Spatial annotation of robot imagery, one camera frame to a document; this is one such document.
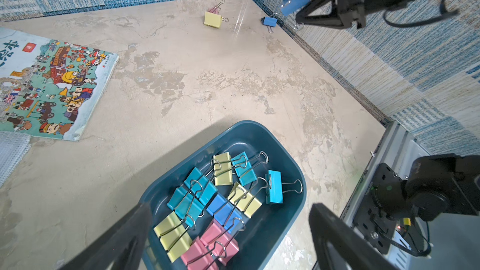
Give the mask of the pink binder clip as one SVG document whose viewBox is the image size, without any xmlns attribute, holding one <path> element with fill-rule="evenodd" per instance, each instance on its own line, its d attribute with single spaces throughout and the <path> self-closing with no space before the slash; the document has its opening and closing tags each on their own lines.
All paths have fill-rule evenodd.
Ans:
<svg viewBox="0 0 480 270">
<path fill-rule="evenodd" d="M 221 12 L 221 6 L 225 4 L 225 1 L 226 0 L 221 0 L 220 2 L 217 3 L 217 5 L 208 9 L 207 12 L 218 15 Z"/>
<path fill-rule="evenodd" d="M 236 236 L 245 229 L 245 222 L 238 217 L 234 217 L 227 228 L 214 219 L 200 237 L 200 241 L 208 250 L 213 250 L 216 256 L 226 261 L 240 251 Z"/>
<path fill-rule="evenodd" d="M 181 260 L 188 270 L 218 270 L 217 260 L 225 258 L 226 255 L 223 243 L 215 241 L 213 244 L 205 245 L 197 237 L 181 256 Z"/>
</svg>

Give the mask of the teal plastic storage box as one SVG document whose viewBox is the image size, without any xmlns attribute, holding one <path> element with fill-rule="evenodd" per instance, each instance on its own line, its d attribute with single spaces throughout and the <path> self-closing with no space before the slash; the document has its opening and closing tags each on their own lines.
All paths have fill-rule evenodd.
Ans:
<svg viewBox="0 0 480 270">
<path fill-rule="evenodd" d="M 240 182 L 248 190 L 258 178 L 266 179 L 269 170 L 280 171 L 282 181 L 286 183 L 301 180 L 303 192 L 285 193 L 282 204 L 268 204 L 266 189 L 262 190 L 258 195 L 262 206 L 251 219 L 247 217 L 246 229 L 236 236 L 239 252 L 226 261 L 217 260 L 219 269 L 223 270 L 262 270 L 305 205 L 306 181 L 300 167 L 282 144 L 266 127 L 254 121 L 234 124 L 147 188 L 141 202 L 151 208 L 153 225 L 142 256 L 145 266 L 149 270 L 187 270 L 181 257 L 173 263 L 169 260 L 153 228 L 172 212 L 167 203 L 176 188 L 188 189 L 184 180 L 195 167 L 227 201 L 235 182 Z M 210 202 L 204 206 L 193 227 L 184 223 L 192 242 L 200 238 L 214 220 L 206 211 Z"/>
</svg>

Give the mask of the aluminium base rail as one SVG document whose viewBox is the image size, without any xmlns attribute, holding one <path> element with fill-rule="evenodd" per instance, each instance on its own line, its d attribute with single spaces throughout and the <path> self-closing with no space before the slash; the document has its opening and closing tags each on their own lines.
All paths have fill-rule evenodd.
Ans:
<svg viewBox="0 0 480 270">
<path fill-rule="evenodd" d="M 480 230 L 480 158 L 431 154 L 391 123 L 341 219 L 398 270 L 465 256 Z"/>
</svg>

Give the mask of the blue binder clip top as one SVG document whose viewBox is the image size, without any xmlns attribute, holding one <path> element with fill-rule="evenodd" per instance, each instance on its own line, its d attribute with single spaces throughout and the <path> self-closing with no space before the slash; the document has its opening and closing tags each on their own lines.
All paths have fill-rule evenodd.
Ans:
<svg viewBox="0 0 480 270">
<path fill-rule="evenodd" d="M 289 16 L 306 6 L 311 0 L 282 0 L 281 12 L 284 16 Z"/>
</svg>

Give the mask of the teal binder clip lone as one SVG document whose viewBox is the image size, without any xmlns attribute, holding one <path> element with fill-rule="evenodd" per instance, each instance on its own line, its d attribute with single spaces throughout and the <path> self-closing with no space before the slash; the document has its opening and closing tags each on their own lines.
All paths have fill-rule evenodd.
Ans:
<svg viewBox="0 0 480 270">
<path fill-rule="evenodd" d="M 280 171 L 269 170 L 266 175 L 266 202 L 267 204 L 283 204 L 285 193 L 301 194 L 303 184 L 300 179 L 295 182 L 283 182 Z"/>
</svg>

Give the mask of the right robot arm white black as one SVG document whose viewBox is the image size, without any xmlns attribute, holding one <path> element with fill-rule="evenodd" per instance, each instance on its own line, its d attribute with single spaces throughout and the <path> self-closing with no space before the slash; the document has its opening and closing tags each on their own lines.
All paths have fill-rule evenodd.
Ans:
<svg viewBox="0 0 480 270">
<path fill-rule="evenodd" d="M 347 29 L 366 26 L 375 12 L 387 14 L 414 0 L 311 0 L 296 15 L 304 25 Z M 414 257 L 426 257 L 431 248 L 409 249 L 393 240 L 395 231 L 416 232 L 416 219 L 433 221 L 443 213 L 478 215 L 480 211 L 480 159 L 478 156 L 440 154 L 415 159 L 406 179 L 379 164 L 353 217 L 353 225 L 380 253 L 390 247 Z"/>
</svg>

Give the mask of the blue binder clip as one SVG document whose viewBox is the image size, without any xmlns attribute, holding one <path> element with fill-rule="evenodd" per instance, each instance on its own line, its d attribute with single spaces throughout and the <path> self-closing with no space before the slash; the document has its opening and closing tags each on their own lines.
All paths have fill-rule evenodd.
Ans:
<svg viewBox="0 0 480 270">
<path fill-rule="evenodd" d="M 230 235 L 235 234 L 248 222 L 248 218 L 226 198 L 217 193 L 207 205 L 206 211 L 224 228 Z"/>
<path fill-rule="evenodd" d="M 278 19 L 276 16 L 277 14 L 274 13 L 270 16 L 265 16 L 261 18 L 261 23 L 262 25 L 267 27 L 267 32 L 269 34 L 273 34 L 274 33 L 273 28 L 277 26 Z"/>
<path fill-rule="evenodd" d="M 282 0 L 281 12 L 284 16 L 289 16 L 306 6 L 311 0 Z"/>
</svg>

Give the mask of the clear mesh document pouch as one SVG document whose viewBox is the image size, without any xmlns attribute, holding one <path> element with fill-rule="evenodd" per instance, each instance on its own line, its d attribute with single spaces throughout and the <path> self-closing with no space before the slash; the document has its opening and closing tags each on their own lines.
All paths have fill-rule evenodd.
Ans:
<svg viewBox="0 0 480 270">
<path fill-rule="evenodd" d="M 11 176 L 16 166 L 30 150 L 31 136 L 20 132 L 1 131 L 0 186 Z"/>
</svg>

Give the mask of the yellow binder clip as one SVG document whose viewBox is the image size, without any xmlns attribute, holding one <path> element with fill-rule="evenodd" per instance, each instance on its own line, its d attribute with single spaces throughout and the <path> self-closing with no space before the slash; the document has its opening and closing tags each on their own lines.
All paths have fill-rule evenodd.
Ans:
<svg viewBox="0 0 480 270">
<path fill-rule="evenodd" d="M 177 214 L 172 211 L 153 228 L 155 235 L 172 263 L 184 255 L 193 243 L 188 234 L 188 228 L 184 226 L 185 222 L 186 220 L 180 220 Z"/>
<path fill-rule="evenodd" d="M 212 28 L 220 28 L 223 23 L 228 23 L 229 21 L 228 18 L 212 12 L 206 11 L 204 14 L 204 25 Z"/>
<path fill-rule="evenodd" d="M 240 182 L 235 182 L 227 200 L 246 217 L 251 219 L 263 205 L 258 195 L 267 188 L 268 182 L 263 177 L 257 178 L 249 189 L 242 186 Z"/>
</svg>

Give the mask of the colourful Chinese history picture book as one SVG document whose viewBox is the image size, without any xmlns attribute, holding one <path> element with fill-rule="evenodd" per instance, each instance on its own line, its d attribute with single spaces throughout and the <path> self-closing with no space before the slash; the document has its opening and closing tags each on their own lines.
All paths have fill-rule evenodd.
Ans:
<svg viewBox="0 0 480 270">
<path fill-rule="evenodd" d="M 1 131 L 79 141 L 119 56 L 1 28 Z"/>
</svg>

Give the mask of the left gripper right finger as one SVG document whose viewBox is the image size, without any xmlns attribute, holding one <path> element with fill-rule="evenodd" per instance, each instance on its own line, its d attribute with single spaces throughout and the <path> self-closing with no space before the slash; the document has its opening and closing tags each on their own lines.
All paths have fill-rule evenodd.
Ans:
<svg viewBox="0 0 480 270">
<path fill-rule="evenodd" d="M 324 204 L 312 205 L 309 226 L 317 270 L 395 269 Z"/>
</svg>

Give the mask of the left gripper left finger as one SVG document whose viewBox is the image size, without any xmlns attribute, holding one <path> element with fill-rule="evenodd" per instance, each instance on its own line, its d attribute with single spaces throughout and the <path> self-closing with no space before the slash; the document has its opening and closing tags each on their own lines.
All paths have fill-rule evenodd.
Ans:
<svg viewBox="0 0 480 270">
<path fill-rule="evenodd" d="M 139 203 L 63 270 L 137 270 L 152 225 L 148 204 Z"/>
</svg>

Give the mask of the yellow binder clip top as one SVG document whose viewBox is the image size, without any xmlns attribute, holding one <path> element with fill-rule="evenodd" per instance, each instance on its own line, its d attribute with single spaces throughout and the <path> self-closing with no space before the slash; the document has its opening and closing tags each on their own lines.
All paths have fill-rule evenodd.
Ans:
<svg viewBox="0 0 480 270">
<path fill-rule="evenodd" d="M 206 11 L 204 14 L 204 25 L 212 28 L 220 28 L 223 23 L 228 23 L 229 21 L 228 18 L 212 12 Z"/>
</svg>

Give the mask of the teal binder clip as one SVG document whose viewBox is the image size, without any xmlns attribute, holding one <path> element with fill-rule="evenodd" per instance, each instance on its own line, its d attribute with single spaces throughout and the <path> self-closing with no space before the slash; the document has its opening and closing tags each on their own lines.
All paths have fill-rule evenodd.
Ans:
<svg viewBox="0 0 480 270">
<path fill-rule="evenodd" d="M 217 187 L 197 168 L 194 167 L 184 180 L 184 185 L 191 190 L 199 202 L 206 206 L 217 194 Z"/>
<path fill-rule="evenodd" d="M 203 214 L 205 206 L 200 203 L 191 190 L 183 186 L 177 187 L 167 207 L 175 212 L 176 216 L 192 228 L 196 220 Z"/>
</svg>

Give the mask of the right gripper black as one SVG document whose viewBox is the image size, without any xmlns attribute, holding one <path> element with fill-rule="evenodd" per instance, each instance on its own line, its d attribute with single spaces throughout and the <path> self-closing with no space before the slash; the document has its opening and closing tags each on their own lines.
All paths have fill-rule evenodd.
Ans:
<svg viewBox="0 0 480 270">
<path fill-rule="evenodd" d="M 366 0 L 311 0 L 297 13 L 296 22 L 337 30 L 348 29 L 356 23 L 360 29 L 366 26 L 366 16 Z"/>
</svg>

